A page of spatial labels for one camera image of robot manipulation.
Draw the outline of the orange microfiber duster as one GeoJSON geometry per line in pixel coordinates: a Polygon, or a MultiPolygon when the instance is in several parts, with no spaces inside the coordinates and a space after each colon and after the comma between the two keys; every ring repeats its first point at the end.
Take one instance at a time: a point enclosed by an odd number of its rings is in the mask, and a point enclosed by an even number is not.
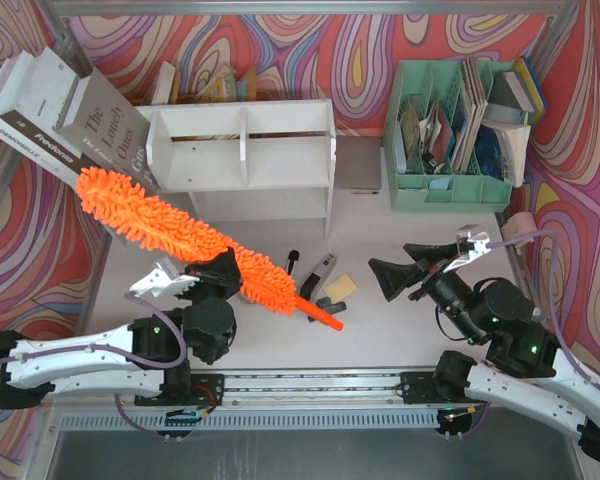
{"type": "Polygon", "coordinates": [[[336,331],[344,328],[331,314],[303,299],[292,277],[267,256],[147,194],[131,177],[99,167],[83,168],[76,192],[86,213],[141,248],[163,251],[184,264],[209,262],[232,251],[241,275],[240,292],[250,301],[279,314],[299,310],[336,331]]]}

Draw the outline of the white black utility knife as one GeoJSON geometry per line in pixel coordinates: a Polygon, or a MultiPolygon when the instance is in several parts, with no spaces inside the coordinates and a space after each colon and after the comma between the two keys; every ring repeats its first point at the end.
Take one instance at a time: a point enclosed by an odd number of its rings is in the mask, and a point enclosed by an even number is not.
{"type": "Polygon", "coordinates": [[[287,256],[287,260],[285,263],[285,270],[288,275],[292,274],[295,263],[299,260],[299,251],[291,250],[287,256]]]}

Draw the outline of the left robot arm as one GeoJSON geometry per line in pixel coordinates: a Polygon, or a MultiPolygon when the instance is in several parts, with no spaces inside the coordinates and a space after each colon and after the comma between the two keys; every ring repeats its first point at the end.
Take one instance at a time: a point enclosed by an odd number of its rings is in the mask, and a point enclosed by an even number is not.
{"type": "Polygon", "coordinates": [[[184,272],[163,259],[125,295],[148,310],[144,318],[61,340],[0,332],[0,409],[81,394],[131,395],[138,406],[216,402],[190,361],[211,365],[228,353],[237,330],[229,300],[241,285],[232,249],[184,272]]]}

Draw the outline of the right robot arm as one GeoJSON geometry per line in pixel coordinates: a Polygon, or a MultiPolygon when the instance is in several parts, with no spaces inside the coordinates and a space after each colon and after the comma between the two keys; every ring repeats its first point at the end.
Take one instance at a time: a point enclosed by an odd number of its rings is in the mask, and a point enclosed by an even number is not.
{"type": "Polygon", "coordinates": [[[461,340],[487,348],[484,362],[444,351],[430,380],[403,381],[403,400],[436,393],[452,403],[496,404],[554,428],[600,462],[600,376],[573,356],[557,328],[541,323],[534,302],[514,283],[489,277],[468,286],[458,274],[497,246],[480,233],[448,245],[405,244],[408,265],[369,260],[387,301],[404,290],[412,301],[428,297],[435,317],[450,320],[461,340]]]}

